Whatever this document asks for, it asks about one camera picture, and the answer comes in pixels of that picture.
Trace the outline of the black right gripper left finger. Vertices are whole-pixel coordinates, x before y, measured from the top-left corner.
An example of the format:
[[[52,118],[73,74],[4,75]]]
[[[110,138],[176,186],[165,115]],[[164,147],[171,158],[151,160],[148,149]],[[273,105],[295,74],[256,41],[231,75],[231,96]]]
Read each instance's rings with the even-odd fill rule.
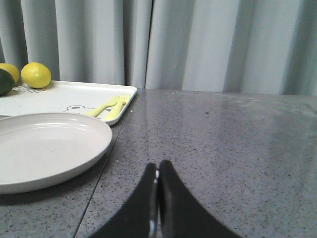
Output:
[[[133,193],[118,212],[92,238],[156,238],[158,226],[159,171],[146,165]]]

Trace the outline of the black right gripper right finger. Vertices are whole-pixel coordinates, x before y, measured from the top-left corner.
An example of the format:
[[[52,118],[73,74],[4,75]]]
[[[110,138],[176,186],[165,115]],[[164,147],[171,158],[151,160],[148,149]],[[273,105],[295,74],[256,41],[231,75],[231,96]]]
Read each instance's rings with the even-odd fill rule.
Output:
[[[160,219],[164,238],[237,238],[186,188],[171,161],[159,165]]]

